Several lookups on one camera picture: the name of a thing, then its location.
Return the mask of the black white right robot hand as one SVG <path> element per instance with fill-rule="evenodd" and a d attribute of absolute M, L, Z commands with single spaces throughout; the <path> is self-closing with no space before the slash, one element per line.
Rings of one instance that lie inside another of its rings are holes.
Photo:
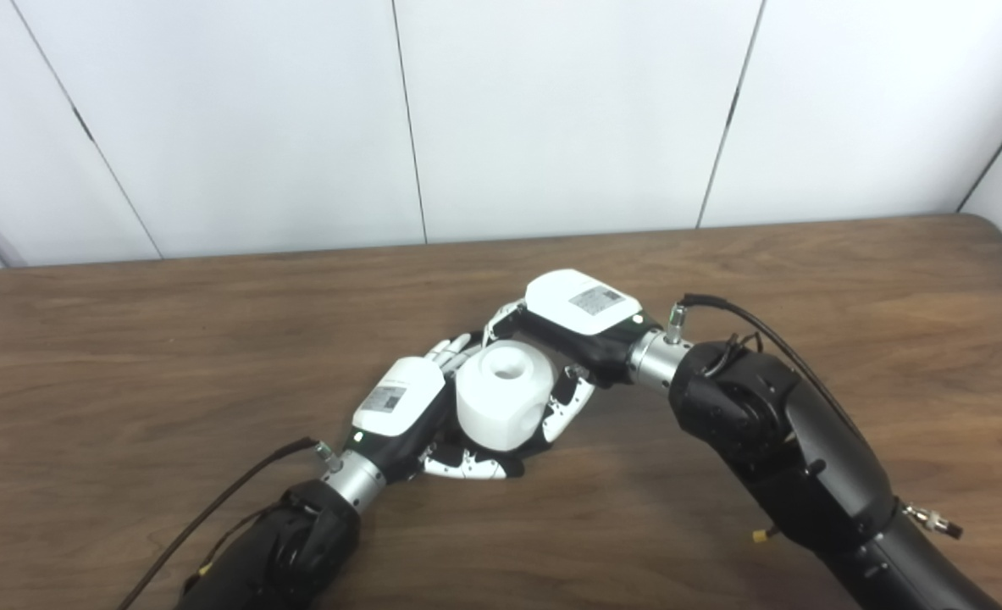
<path fill-rule="evenodd" d="M 482 347 L 524 335 L 571 360 L 545 402 L 530 446 L 550 447 L 594 390 L 642 385 L 666 394 L 690 351 L 624 292 L 571 268 L 532 280 L 523 298 L 497 310 Z"/>

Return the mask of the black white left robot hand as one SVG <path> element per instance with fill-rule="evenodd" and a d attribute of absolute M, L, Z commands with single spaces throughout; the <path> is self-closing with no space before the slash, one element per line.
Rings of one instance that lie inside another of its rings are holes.
<path fill-rule="evenodd" d="M 357 406 L 344 448 L 386 484 L 417 474 L 516 479 L 523 460 L 473 444 L 457 422 L 457 372 L 482 347 L 481 331 L 455 335 L 423 356 L 400 357 Z"/>

